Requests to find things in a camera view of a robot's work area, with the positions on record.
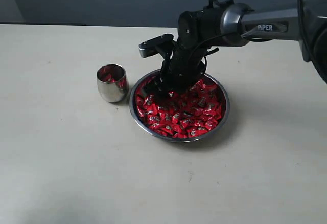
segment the bowl rim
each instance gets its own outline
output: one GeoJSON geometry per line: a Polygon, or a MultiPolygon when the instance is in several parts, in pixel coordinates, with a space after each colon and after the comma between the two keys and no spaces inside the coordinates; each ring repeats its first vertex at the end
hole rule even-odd
{"type": "Polygon", "coordinates": [[[226,100],[226,109],[225,109],[225,114],[224,114],[222,120],[219,122],[219,124],[218,124],[214,129],[210,130],[208,133],[205,133],[205,134],[200,135],[200,136],[197,136],[197,137],[180,139],[180,138],[170,138],[170,137],[166,137],[166,136],[160,135],[160,134],[158,134],[158,133],[152,131],[151,129],[149,129],[147,126],[145,126],[145,125],[143,124],[143,122],[139,119],[139,117],[138,117],[136,111],[134,110],[134,100],[135,100],[135,99],[134,99],[134,95],[135,95],[135,91],[136,91],[137,87],[141,84],[141,82],[142,82],[145,78],[147,78],[147,77],[149,77],[149,76],[151,76],[151,75],[153,75],[153,74],[155,74],[155,73],[157,73],[157,72],[159,72],[159,71],[160,71],[160,69],[156,69],[156,70],[151,71],[151,72],[149,72],[148,74],[142,76],[142,77],[137,81],[137,83],[134,85],[134,87],[132,88],[131,93],[130,93],[130,97],[129,97],[129,110],[130,110],[130,112],[131,112],[131,114],[132,114],[133,119],[136,121],[136,123],[137,123],[137,124],[138,124],[142,129],[143,129],[143,130],[145,130],[147,133],[149,133],[149,134],[151,134],[151,135],[153,135],[153,136],[156,136],[157,138],[160,138],[160,139],[163,139],[163,140],[166,140],[166,141],[171,141],[171,142],[175,142],[175,143],[185,143],[185,142],[191,142],[191,141],[201,140],[201,139],[203,139],[203,138],[205,138],[205,137],[211,136],[211,135],[213,135],[213,134],[214,134],[218,129],[220,129],[220,128],[224,125],[224,123],[226,122],[226,120],[227,120],[227,118],[228,118],[229,110],[230,110],[230,103],[229,103],[229,97],[228,97],[228,94],[227,94],[225,88],[221,85],[220,82],[218,82],[218,81],[217,81],[214,77],[212,77],[211,75],[205,73],[204,75],[205,75],[206,77],[210,78],[213,82],[215,82],[215,83],[219,86],[219,88],[220,88],[221,91],[223,92],[223,94],[224,94],[224,96],[225,96],[225,100],[226,100]]]}

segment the white table surface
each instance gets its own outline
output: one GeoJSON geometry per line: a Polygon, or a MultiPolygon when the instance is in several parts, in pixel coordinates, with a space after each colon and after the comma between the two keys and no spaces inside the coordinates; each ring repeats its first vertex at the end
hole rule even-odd
{"type": "Polygon", "coordinates": [[[148,135],[98,94],[161,65],[138,44],[167,28],[0,25],[0,223],[326,223],[327,86],[296,42],[221,48],[208,73],[230,117],[213,137],[148,135]]]}

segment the cup rim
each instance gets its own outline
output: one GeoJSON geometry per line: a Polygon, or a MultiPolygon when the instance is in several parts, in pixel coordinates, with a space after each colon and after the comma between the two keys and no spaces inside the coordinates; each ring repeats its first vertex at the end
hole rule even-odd
{"type": "Polygon", "coordinates": [[[104,66],[100,67],[100,68],[98,69],[98,71],[97,71],[97,79],[98,79],[100,82],[103,82],[103,83],[117,83],[117,82],[121,81],[121,80],[122,80],[123,78],[125,78],[125,77],[126,77],[126,71],[125,71],[125,68],[123,68],[120,64],[107,64],[107,65],[104,65],[104,66]],[[106,66],[118,66],[118,67],[120,67],[121,69],[123,69],[123,72],[124,72],[123,76],[122,76],[120,79],[116,80],[115,82],[104,82],[104,81],[102,81],[102,80],[99,78],[99,71],[100,71],[101,68],[106,67],[106,66]]]}

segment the metal cup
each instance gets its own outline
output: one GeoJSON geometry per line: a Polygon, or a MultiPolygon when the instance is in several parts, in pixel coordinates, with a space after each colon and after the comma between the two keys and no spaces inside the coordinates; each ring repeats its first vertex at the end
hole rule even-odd
{"type": "Polygon", "coordinates": [[[128,93],[125,69],[118,64],[109,64],[101,67],[97,72],[97,83],[101,97],[110,103],[123,100],[128,93]],[[110,78],[108,79],[109,74],[111,74],[114,82],[110,78]]]}

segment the metal bowl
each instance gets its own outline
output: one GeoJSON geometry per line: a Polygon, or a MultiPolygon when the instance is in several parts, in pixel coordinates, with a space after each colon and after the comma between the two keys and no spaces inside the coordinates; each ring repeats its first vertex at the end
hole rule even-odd
{"type": "Polygon", "coordinates": [[[152,131],[151,129],[149,129],[143,122],[142,120],[138,117],[138,114],[137,114],[137,111],[136,111],[136,104],[135,104],[135,91],[137,89],[137,87],[148,77],[151,77],[151,76],[155,76],[159,73],[160,70],[155,70],[155,71],[152,71],[148,74],[146,74],[144,77],[142,77],[136,84],[135,86],[133,87],[132,91],[131,91],[131,95],[130,95],[130,98],[129,98],[129,109],[131,111],[131,114],[132,114],[132,117],[133,119],[137,122],[137,124],[142,128],[144,129],[146,132],[148,132],[149,134],[153,135],[153,136],[156,136],[158,138],[161,138],[163,140],[166,140],[166,141],[171,141],[171,142],[176,142],[176,143],[183,143],[183,142],[190,142],[190,141],[197,141],[197,140],[201,140],[203,138],[207,138],[211,135],[213,135],[215,132],[217,132],[218,129],[220,129],[224,123],[226,122],[227,118],[228,118],[228,115],[229,115],[229,98],[228,98],[228,95],[227,95],[227,92],[226,90],[224,89],[224,87],[215,79],[213,78],[212,76],[210,76],[209,74],[205,73],[204,74],[204,77],[203,77],[203,81],[206,83],[206,84],[217,84],[218,85],[218,89],[217,89],[217,92],[218,92],[218,95],[220,97],[222,97],[222,119],[221,121],[219,122],[219,124],[214,128],[212,129],[211,131],[209,131],[208,133],[205,133],[201,136],[197,136],[197,137],[192,137],[192,138],[186,138],[186,139],[179,139],[179,138],[169,138],[169,137],[166,137],[166,136],[163,136],[163,135],[160,135],[154,131],[152,131]]]}

